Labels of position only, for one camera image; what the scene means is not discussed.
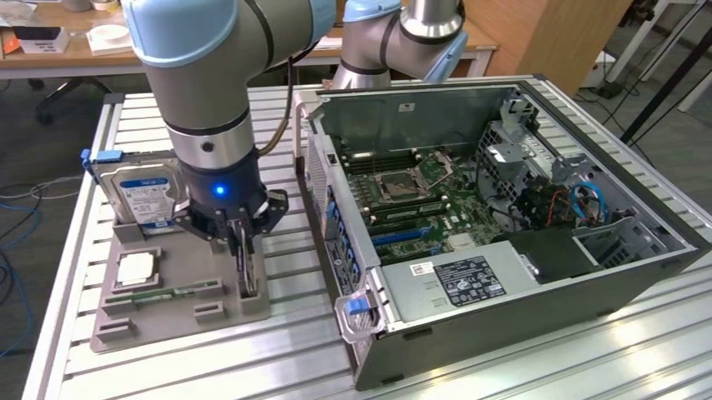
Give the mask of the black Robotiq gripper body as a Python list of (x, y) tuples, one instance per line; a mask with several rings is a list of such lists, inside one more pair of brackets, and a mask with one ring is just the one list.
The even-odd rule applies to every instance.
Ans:
[(258, 168), (258, 151), (253, 149), (247, 155), (229, 167), (218, 169), (197, 168), (181, 162), (190, 200), (179, 210), (201, 210), (207, 213), (223, 210), (227, 223), (242, 244), (239, 226), (239, 208), (251, 196), (267, 188), (263, 185)]

